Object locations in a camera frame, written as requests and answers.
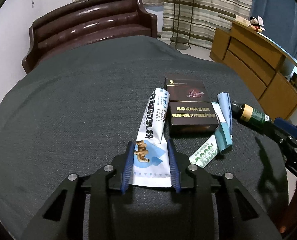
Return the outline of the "green glass bottle yellow label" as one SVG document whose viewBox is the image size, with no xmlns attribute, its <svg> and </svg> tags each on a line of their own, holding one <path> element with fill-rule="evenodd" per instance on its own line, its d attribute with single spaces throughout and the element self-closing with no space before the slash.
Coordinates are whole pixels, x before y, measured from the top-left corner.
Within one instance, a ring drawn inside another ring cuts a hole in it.
<svg viewBox="0 0 297 240">
<path fill-rule="evenodd" d="M 261 125 L 265 122 L 272 122 L 265 113 L 255 109 L 248 104 L 241 104 L 236 101 L 231 103 L 232 116 L 237 120 L 242 120 L 250 124 Z"/>
</svg>

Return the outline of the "light blue toothpaste box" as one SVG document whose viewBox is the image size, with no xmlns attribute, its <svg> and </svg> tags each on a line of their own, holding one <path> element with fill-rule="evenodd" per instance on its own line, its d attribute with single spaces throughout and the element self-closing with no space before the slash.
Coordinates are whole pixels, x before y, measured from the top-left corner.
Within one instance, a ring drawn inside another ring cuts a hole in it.
<svg viewBox="0 0 297 240">
<path fill-rule="evenodd" d="M 219 123 L 215 130 L 217 148 L 221 155 L 225 155 L 232 149 L 232 110 L 229 93 L 218 94 L 217 102 L 213 102 L 212 105 Z"/>
</svg>

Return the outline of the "white green small tube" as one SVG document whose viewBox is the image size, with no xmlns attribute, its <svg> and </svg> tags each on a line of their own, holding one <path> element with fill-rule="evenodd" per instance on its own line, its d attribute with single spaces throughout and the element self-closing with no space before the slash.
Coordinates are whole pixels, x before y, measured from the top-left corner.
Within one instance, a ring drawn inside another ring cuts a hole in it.
<svg viewBox="0 0 297 240">
<path fill-rule="evenodd" d="M 191 164 L 205 168 L 217 155 L 217 153 L 218 147 L 215 135 L 213 134 L 202 146 L 200 146 L 198 150 L 196 150 L 195 153 L 189 157 L 189 161 Z"/>
</svg>

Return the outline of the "dark cigarette carton box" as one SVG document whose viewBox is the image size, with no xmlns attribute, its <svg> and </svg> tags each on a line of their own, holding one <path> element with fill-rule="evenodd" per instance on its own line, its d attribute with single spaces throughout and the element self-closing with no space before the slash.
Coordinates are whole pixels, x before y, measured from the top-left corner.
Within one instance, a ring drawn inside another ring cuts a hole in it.
<svg viewBox="0 0 297 240">
<path fill-rule="evenodd" d="M 165 88 L 170 94 L 168 126 L 172 137 L 198 137 L 215 132 L 219 120 L 200 77 L 168 73 Z"/>
</svg>

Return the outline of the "white blue milk powder sachet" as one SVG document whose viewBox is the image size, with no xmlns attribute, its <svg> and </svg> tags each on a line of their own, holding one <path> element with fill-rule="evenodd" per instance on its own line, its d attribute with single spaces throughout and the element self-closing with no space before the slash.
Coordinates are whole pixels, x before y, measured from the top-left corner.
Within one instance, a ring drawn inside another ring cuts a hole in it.
<svg viewBox="0 0 297 240">
<path fill-rule="evenodd" d="M 144 187 L 171 187 L 164 126 L 170 94 L 157 88 L 149 96 L 134 147 L 130 183 Z"/>
</svg>

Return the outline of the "white blue toothpaste tube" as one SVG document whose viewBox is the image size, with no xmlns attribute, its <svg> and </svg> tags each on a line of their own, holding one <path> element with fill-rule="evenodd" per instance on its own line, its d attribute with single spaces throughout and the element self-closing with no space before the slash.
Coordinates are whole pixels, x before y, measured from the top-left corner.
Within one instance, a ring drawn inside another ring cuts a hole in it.
<svg viewBox="0 0 297 240">
<path fill-rule="evenodd" d="M 218 122 L 219 122 L 219 126 L 223 127 L 223 124 L 226 123 L 226 120 L 225 120 L 225 117 L 224 117 L 224 115 L 222 113 L 222 110 L 221 110 L 219 104 L 216 103 L 216 102 L 212 102 L 212 106 L 213 106 L 213 109 L 214 109 L 214 111 L 216 113 L 216 116 L 217 116 L 217 119 L 218 119 Z"/>
</svg>

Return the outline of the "wooden sideboard cabinet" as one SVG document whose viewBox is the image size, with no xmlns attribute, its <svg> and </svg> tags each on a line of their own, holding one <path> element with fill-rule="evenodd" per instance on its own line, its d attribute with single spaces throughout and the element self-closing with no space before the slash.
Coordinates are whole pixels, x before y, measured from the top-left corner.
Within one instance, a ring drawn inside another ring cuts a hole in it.
<svg viewBox="0 0 297 240">
<path fill-rule="evenodd" d="M 297 60 L 263 33 L 235 20 L 216 28 L 210 57 L 233 69 L 273 119 L 297 111 Z"/>
</svg>

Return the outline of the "dark grey tablecloth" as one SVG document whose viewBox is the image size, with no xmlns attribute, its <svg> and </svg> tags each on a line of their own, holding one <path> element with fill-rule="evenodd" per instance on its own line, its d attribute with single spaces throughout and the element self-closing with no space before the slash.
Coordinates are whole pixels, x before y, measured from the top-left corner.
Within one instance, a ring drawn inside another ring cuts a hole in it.
<svg viewBox="0 0 297 240">
<path fill-rule="evenodd" d="M 70 173 L 85 176 L 136 139 L 150 94 L 165 74 L 203 81 L 211 101 L 260 109 L 242 79 L 223 64 L 200 60 L 147 36 L 106 40 L 42 61 L 0 104 L 0 220 L 20 239 L 29 221 Z M 279 226 L 288 185 L 278 145 L 233 120 L 232 150 L 206 166 L 233 173 Z M 130 187 L 113 198 L 117 239 L 189 239 L 209 227 L 180 215 L 171 192 Z"/>
</svg>

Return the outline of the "blue curtain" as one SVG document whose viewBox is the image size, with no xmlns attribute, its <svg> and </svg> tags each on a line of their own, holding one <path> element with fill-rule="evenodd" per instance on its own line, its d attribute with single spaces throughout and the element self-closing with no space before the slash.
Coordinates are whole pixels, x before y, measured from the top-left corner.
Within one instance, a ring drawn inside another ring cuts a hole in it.
<svg viewBox="0 0 297 240">
<path fill-rule="evenodd" d="M 263 18 L 265 35 L 297 59 L 295 0 L 252 0 L 250 16 Z"/>
</svg>

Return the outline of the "Mickey Mouse plush toy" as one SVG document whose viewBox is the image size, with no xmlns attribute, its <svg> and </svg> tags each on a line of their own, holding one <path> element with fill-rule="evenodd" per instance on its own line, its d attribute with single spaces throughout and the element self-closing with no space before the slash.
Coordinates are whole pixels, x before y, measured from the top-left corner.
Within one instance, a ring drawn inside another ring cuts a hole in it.
<svg viewBox="0 0 297 240">
<path fill-rule="evenodd" d="M 262 17 L 260 16 L 257 16 L 257 17 L 253 17 L 253 16 L 250 16 L 249 18 L 249 27 L 251 29 L 253 29 L 254 31 L 258 32 L 258 33 L 262 33 L 263 31 L 265 31 L 264 29 L 264 24 L 263 24 L 263 19 Z"/>
</svg>

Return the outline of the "small cardboard box on sideboard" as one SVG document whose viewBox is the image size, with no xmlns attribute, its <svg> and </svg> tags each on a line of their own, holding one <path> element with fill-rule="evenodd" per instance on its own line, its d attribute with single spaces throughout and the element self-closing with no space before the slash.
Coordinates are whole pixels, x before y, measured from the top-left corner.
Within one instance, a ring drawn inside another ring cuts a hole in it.
<svg viewBox="0 0 297 240">
<path fill-rule="evenodd" d="M 235 21 L 242 24 L 242 25 L 244 25 L 244 26 L 246 26 L 246 27 L 249 27 L 249 25 L 250 25 L 249 20 L 247 20 L 247 19 L 245 19 L 245 18 L 243 18 L 242 16 L 239 16 L 239 15 L 235 16 Z"/>
</svg>

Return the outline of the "striped beige curtain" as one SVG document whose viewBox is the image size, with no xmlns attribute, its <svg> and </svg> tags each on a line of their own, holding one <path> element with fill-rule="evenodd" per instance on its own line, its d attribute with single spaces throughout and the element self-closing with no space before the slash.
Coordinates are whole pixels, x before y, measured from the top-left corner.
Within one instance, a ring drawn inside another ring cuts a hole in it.
<svg viewBox="0 0 297 240">
<path fill-rule="evenodd" d="M 216 28 L 231 28 L 224 18 L 247 18 L 251 5 L 252 0 L 164 0 L 161 38 L 184 37 L 210 49 Z"/>
</svg>

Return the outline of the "dark brown leather sofa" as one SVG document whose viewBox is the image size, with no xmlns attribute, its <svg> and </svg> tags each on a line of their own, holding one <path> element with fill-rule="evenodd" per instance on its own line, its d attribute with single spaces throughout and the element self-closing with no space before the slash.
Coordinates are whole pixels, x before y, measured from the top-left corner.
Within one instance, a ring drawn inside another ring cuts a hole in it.
<svg viewBox="0 0 297 240">
<path fill-rule="evenodd" d="M 128 36 L 157 38 L 158 19 L 142 0 L 80 0 L 36 19 L 30 47 L 22 60 L 25 73 L 43 60 L 88 44 Z"/>
</svg>

